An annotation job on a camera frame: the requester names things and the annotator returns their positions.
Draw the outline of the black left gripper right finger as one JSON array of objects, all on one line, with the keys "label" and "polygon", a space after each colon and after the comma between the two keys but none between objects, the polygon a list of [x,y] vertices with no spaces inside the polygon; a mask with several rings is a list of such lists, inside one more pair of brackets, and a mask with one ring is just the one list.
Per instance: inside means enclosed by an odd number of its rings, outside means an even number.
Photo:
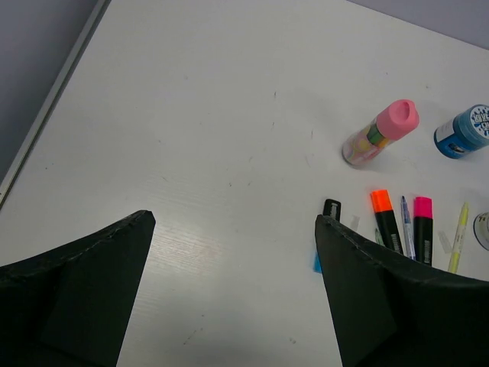
[{"label": "black left gripper right finger", "polygon": [[328,216],[315,237],[343,365],[488,364],[486,281],[410,260]]}]

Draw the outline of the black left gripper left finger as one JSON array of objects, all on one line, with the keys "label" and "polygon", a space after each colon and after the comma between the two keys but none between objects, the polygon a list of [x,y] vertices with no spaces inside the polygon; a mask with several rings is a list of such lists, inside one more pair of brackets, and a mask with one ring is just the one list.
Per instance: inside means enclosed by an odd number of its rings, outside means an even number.
[{"label": "black left gripper left finger", "polygon": [[156,221],[139,210],[1,268],[3,366],[115,366]]}]

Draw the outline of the green clear pen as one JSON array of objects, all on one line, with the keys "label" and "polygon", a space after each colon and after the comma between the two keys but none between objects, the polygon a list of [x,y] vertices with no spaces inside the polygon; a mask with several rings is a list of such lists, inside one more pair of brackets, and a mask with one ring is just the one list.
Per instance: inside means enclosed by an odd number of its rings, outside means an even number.
[{"label": "green clear pen", "polygon": [[384,242],[383,242],[383,239],[382,239],[382,236],[381,236],[381,234],[380,234],[379,229],[375,229],[375,230],[374,230],[374,234],[375,234],[375,240],[376,240],[376,243],[377,243],[378,245],[384,246]]}]

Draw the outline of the yellow thin highlighter pen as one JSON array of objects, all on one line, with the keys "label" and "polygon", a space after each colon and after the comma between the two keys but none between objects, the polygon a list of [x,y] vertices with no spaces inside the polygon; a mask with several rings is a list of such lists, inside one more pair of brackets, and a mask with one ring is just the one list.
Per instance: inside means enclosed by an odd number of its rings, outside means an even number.
[{"label": "yellow thin highlighter pen", "polygon": [[468,211],[469,205],[468,203],[464,203],[460,216],[458,218],[458,225],[455,232],[455,239],[452,246],[451,258],[449,261],[448,272],[452,274],[456,274],[458,270],[458,263],[461,257],[461,250],[465,240],[465,230],[468,223]]}]

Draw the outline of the blue clear pen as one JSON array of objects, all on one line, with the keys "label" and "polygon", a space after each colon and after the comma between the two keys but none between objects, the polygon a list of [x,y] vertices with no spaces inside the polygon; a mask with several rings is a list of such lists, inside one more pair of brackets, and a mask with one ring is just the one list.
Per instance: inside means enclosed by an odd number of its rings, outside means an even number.
[{"label": "blue clear pen", "polygon": [[403,221],[403,234],[404,234],[404,242],[406,247],[406,256],[412,260],[415,260],[416,253],[415,253],[415,247],[413,241],[413,229],[410,220],[409,207],[405,196],[401,197],[400,204],[401,204],[401,217]]}]

